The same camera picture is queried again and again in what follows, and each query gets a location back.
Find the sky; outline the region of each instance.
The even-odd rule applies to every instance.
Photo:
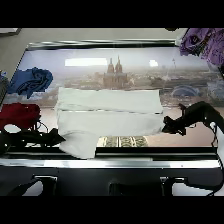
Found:
[[[177,69],[208,69],[207,62],[199,57],[189,55],[180,56],[177,47],[154,48],[111,48],[111,49],[61,49],[61,50],[36,50],[25,52],[19,69],[26,70],[33,67],[48,69],[56,75],[92,75],[95,72],[104,73],[107,65],[93,66],[65,66],[66,59],[72,58],[103,58],[107,64],[112,58],[114,66],[120,57],[123,72],[143,72],[152,69],[150,60],[158,63],[157,68],[166,66],[166,69],[174,68],[173,59]]]

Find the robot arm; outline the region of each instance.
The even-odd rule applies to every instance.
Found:
[[[197,122],[202,122],[206,127],[212,129],[212,131],[217,136],[218,139],[217,156],[219,157],[220,163],[222,163],[222,161],[224,161],[224,119],[220,115],[220,113],[216,111],[210,104],[205,103],[203,101],[195,103],[188,108],[186,108],[181,104],[179,106],[182,110],[182,116],[176,120],[172,120],[168,116],[165,117],[164,118],[165,126],[162,131],[164,133],[169,134],[179,133],[181,135],[186,135],[186,127],[189,127]],[[189,190],[192,191],[192,187],[180,183],[175,185],[176,189],[177,186],[182,185],[182,189],[184,187],[184,191],[186,191],[186,188],[189,188]],[[205,192],[204,195],[207,195],[211,191],[204,190],[204,192]],[[220,186],[217,187],[215,192],[216,192],[215,195],[224,195],[223,182],[220,184]]]

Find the printed cityscape picture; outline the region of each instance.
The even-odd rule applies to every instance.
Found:
[[[43,113],[54,108],[61,86],[84,90],[159,89],[165,114],[177,113],[179,103],[189,106],[205,101],[221,110],[224,107],[224,81],[219,71],[199,57],[180,56],[177,47],[27,51],[18,69],[33,67],[52,72],[54,80],[46,92],[34,93],[29,100],[10,94],[4,103],[38,104],[43,119]],[[151,146],[150,139],[103,137],[98,146],[144,147]]]

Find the red cloth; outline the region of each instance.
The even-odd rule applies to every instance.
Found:
[[[33,127],[39,119],[40,108],[36,104],[4,104],[0,112],[0,130],[4,130],[7,124],[28,129]]]

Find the church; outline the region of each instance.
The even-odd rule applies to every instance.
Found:
[[[128,83],[127,74],[123,73],[122,71],[122,65],[120,63],[119,56],[115,69],[111,58],[110,64],[108,65],[107,73],[104,73],[103,77],[104,87],[110,89],[122,89],[125,87],[125,84],[127,83]]]

